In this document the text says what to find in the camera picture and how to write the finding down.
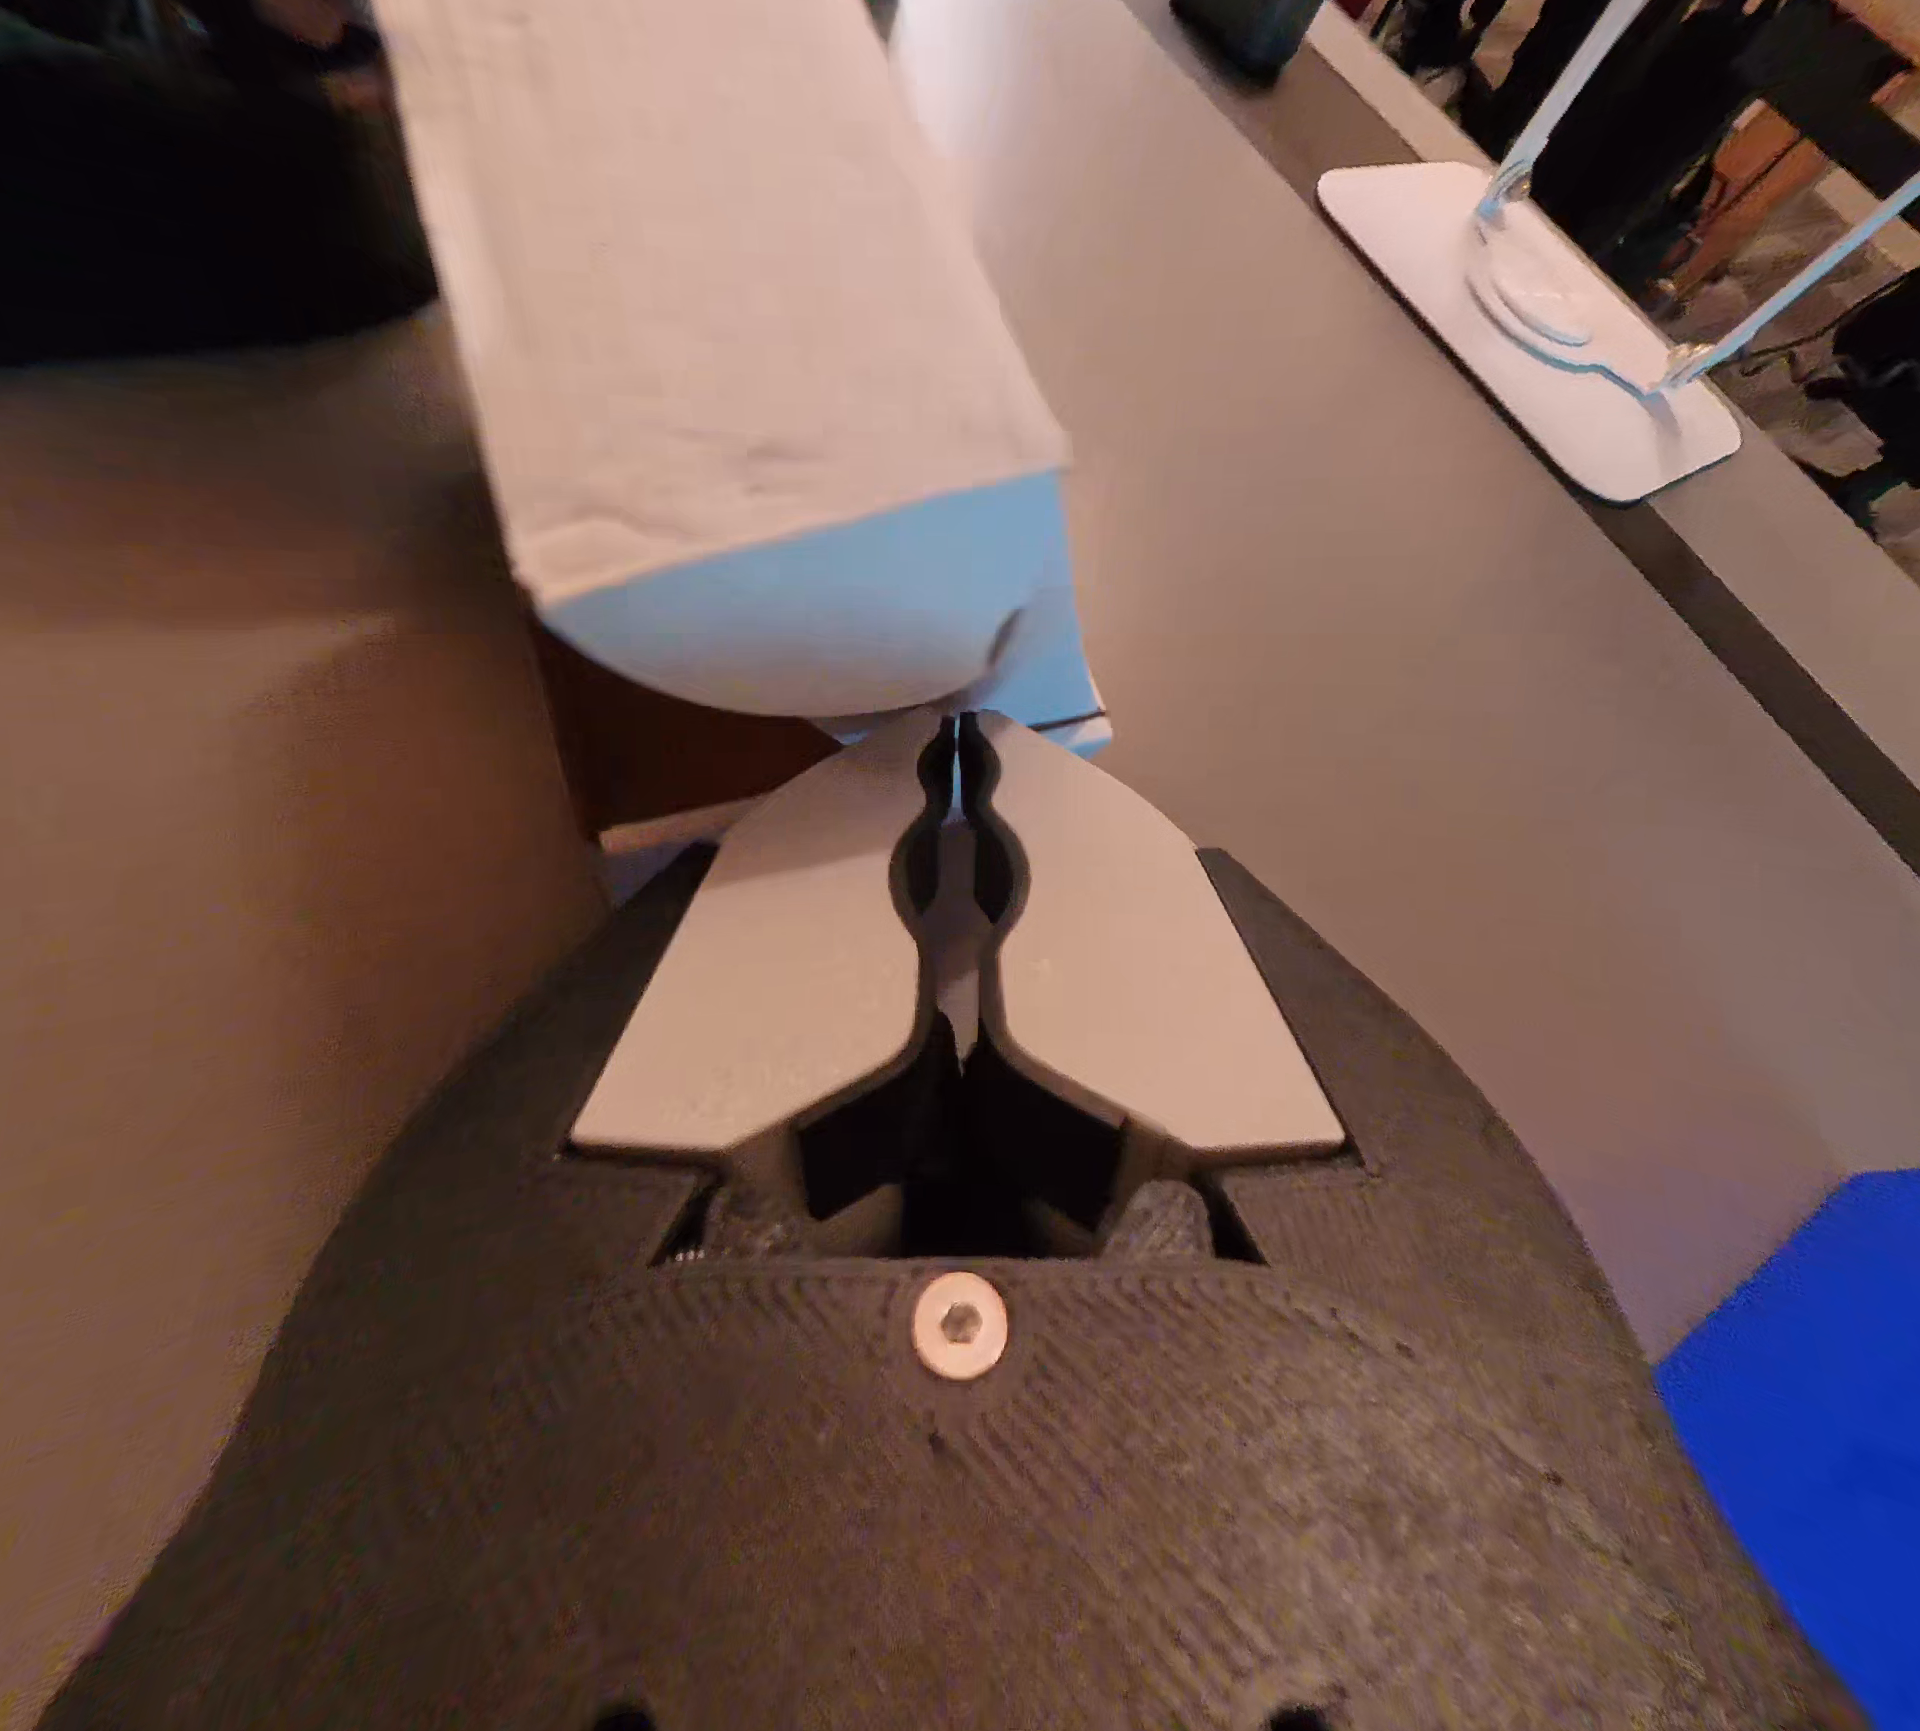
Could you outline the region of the white cardboard mailer box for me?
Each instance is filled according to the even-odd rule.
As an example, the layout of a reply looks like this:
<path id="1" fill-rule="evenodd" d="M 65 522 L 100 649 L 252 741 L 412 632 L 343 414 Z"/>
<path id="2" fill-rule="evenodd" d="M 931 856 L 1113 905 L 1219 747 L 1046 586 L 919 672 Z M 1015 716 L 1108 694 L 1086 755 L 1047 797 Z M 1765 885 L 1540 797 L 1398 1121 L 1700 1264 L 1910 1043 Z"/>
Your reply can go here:
<path id="1" fill-rule="evenodd" d="M 371 0 L 592 831 L 913 708 L 1111 740 L 1069 440 L 869 0 Z"/>

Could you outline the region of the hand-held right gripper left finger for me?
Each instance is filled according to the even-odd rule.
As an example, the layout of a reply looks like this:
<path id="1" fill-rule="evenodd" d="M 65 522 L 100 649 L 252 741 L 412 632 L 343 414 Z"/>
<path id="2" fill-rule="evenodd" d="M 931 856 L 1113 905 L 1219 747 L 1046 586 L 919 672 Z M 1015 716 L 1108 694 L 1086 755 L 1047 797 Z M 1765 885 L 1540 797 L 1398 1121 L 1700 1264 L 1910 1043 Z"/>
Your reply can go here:
<path id="1" fill-rule="evenodd" d="M 579 1151 L 737 1151 L 897 1072 L 929 1020 L 902 854 L 948 814 L 901 714 L 734 822 L 572 1121 Z"/>

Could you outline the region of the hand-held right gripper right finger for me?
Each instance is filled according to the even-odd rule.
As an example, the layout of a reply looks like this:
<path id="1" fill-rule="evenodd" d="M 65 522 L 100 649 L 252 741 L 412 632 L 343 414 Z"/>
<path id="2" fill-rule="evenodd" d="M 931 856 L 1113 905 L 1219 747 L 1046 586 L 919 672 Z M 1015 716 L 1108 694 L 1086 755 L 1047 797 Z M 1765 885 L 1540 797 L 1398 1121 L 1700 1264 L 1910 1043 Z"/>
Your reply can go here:
<path id="1" fill-rule="evenodd" d="M 1339 1153 L 1332 1109 L 1199 848 L 1090 758 L 968 714 L 990 937 L 982 1036 L 1025 1082 L 1169 1153 Z"/>

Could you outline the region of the large blue plastic bin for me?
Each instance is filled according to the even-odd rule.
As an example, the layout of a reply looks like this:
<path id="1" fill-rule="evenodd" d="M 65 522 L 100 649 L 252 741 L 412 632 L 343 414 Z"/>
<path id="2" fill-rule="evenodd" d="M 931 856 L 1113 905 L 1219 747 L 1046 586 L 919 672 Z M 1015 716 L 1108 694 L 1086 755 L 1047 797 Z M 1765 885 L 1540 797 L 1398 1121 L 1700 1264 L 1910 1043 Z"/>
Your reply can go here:
<path id="1" fill-rule="evenodd" d="M 1840 1186 L 1656 1370 L 1700 1476 L 1877 1727 L 1919 1722 L 1919 1171 Z"/>

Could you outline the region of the white sign stand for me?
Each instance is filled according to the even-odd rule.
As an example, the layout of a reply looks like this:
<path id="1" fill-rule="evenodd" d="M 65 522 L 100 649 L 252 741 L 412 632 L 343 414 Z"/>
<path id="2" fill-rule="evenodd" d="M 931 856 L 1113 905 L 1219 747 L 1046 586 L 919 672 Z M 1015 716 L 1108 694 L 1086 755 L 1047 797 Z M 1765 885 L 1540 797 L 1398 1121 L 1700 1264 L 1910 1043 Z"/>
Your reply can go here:
<path id="1" fill-rule="evenodd" d="M 1653 0 L 1609 0 L 1496 170 L 1469 162 L 1332 168 L 1317 202 L 1540 457 L 1609 504 L 1718 465 L 1742 426 L 1710 374 L 1917 204 L 1909 179 L 1740 327 L 1700 347 L 1666 335 L 1531 195 L 1563 116 Z"/>

